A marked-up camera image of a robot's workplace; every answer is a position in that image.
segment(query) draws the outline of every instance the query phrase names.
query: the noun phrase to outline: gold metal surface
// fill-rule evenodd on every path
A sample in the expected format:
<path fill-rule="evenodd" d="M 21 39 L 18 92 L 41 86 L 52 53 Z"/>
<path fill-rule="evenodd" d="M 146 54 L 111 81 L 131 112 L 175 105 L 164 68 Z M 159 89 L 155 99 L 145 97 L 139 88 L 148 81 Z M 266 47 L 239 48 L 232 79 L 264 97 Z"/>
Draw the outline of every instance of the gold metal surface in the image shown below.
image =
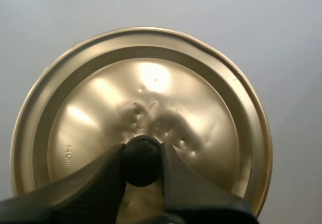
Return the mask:
<path fill-rule="evenodd" d="M 183 33 L 138 27 L 87 40 L 37 81 L 12 139 L 16 195 L 57 181 L 147 134 L 259 214 L 272 150 L 262 106 L 223 54 Z M 162 210 L 160 184 L 127 186 L 118 222 Z"/>

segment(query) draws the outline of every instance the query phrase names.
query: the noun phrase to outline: white wall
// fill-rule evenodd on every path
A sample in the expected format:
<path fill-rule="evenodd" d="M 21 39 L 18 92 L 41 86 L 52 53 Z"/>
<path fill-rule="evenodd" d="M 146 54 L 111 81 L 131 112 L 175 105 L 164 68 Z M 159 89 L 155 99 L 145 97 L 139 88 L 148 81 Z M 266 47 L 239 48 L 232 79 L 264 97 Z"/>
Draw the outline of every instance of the white wall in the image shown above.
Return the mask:
<path fill-rule="evenodd" d="M 128 26 L 180 30 L 246 74 L 274 147 L 269 223 L 321 223 L 322 0 L 13 0 L 0 3 L 0 198 L 11 196 L 9 151 L 33 83 L 75 41 Z"/>

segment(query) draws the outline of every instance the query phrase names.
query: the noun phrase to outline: textured grip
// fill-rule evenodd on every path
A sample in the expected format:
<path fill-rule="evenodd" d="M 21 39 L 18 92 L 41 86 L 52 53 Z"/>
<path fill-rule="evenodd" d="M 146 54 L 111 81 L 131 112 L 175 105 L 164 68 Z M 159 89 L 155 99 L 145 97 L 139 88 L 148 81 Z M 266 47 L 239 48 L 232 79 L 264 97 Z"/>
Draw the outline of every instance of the textured grip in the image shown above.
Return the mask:
<path fill-rule="evenodd" d="M 122 145 L 93 182 L 54 214 L 56 223 L 115 223 L 126 182 L 120 174 Z"/>

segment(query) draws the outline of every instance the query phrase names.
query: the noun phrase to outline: metal can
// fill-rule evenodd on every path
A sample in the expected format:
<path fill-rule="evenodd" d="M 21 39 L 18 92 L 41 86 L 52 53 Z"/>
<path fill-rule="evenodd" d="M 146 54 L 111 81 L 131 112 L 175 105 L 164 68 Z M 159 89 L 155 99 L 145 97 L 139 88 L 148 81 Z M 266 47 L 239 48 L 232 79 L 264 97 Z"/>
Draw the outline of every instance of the metal can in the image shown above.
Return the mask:
<path fill-rule="evenodd" d="M 258 215 L 272 170 L 269 125 L 249 81 L 222 53 L 173 30 L 108 32 L 58 58 L 29 92 L 12 138 L 16 195 L 77 171 L 138 135 L 173 144 L 203 178 Z M 157 213 L 157 184 L 127 187 L 123 212 Z"/>

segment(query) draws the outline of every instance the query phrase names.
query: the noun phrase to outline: black rubber tip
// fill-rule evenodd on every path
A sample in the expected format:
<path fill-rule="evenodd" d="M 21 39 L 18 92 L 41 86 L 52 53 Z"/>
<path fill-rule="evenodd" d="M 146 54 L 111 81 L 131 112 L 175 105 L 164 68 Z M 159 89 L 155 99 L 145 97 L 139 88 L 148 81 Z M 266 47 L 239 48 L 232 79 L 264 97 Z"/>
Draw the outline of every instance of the black rubber tip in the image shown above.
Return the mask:
<path fill-rule="evenodd" d="M 126 144 L 121 171 L 131 185 L 143 187 L 155 182 L 162 172 L 160 143 L 150 136 L 138 136 Z"/>

